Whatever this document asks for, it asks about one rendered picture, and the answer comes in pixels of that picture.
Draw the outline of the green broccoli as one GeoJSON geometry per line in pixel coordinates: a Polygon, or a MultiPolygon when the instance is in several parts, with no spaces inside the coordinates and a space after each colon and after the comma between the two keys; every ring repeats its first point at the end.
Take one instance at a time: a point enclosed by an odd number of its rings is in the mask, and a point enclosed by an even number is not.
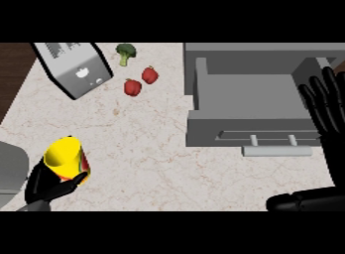
{"type": "Polygon", "coordinates": [[[128,59],[135,57],[135,47],[132,44],[122,43],[114,50],[119,54],[119,65],[126,66],[128,59]]]}

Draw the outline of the silver toaster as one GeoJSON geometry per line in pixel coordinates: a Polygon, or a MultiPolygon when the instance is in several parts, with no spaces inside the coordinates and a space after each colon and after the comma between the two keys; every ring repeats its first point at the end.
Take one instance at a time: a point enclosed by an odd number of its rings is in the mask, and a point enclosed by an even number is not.
{"type": "Polygon", "coordinates": [[[76,100],[113,77],[94,43],[32,43],[50,81],[76,100]]]}

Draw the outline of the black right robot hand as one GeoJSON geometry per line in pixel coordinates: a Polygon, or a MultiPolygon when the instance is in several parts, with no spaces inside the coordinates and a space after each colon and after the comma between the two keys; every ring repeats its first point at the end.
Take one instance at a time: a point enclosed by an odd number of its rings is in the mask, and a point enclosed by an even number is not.
{"type": "Polygon", "coordinates": [[[345,71],[326,66],[298,92],[318,132],[318,140],[333,187],[271,196],[268,211],[345,211],[345,71]]]}

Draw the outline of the grey cabinet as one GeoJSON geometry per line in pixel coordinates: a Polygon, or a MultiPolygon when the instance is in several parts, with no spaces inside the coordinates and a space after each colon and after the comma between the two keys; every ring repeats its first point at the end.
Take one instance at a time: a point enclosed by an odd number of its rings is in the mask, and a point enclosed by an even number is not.
{"type": "Polygon", "coordinates": [[[184,94],[193,94],[196,59],[213,74],[290,74],[308,58],[345,61],[345,43],[184,43],[184,94]]]}

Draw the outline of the red bell pepper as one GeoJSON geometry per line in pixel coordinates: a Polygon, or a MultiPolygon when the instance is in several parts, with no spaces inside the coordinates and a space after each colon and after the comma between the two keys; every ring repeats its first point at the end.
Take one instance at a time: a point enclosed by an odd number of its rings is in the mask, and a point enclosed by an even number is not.
{"type": "Polygon", "coordinates": [[[159,74],[151,66],[148,66],[141,73],[141,79],[147,84],[151,84],[159,77],[159,74]]]}
{"type": "Polygon", "coordinates": [[[141,90],[141,83],[134,79],[126,79],[123,83],[123,93],[128,96],[137,96],[141,90]]]}

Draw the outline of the grey drawer box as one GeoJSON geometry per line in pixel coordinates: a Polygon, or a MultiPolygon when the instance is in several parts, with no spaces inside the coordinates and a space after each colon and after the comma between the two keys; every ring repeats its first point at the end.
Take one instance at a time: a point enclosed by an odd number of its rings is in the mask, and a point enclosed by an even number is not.
{"type": "Polygon", "coordinates": [[[305,59],[292,74],[207,74],[196,59],[197,110],[190,119],[308,119],[296,85],[330,66],[326,58],[305,59]]]}

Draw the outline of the grey drawer front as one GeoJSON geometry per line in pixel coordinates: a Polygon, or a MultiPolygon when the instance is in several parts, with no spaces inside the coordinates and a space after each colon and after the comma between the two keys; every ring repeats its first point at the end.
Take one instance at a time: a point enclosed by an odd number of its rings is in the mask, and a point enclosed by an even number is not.
{"type": "Polygon", "coordinates": [[[299,146],[317,147],[318,133],[309,119],[230,119],[203,117],[197,111],[187,118],[187,147],[286,146],[292,135],[299,146]]]}

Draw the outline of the yellow cup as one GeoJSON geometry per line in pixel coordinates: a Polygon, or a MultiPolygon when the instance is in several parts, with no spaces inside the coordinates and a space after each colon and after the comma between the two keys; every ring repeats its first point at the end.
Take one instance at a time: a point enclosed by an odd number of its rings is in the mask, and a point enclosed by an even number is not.
{"type": "Polygon", "coordinates": [[[89,165],[81,140],[67,136],[52,142],[45,150],[42,161],[63,181],[72,180],[85,173],[83,182],[89,177],[89,165]]]}

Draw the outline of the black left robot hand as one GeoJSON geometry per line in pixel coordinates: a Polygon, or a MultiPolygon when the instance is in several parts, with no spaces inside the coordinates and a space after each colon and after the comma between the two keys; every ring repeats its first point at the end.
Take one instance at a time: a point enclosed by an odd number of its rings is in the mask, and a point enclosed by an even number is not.
{"type": "Polygon", "coordinates": [[[61,181],[57,174],[44,164],[44,161],[39,161],[27,178],[24,202],[30,204],[38,200],[51,201],[72,193],[85,177],[86,172],[81,172],[70,180],[61,181]]]}

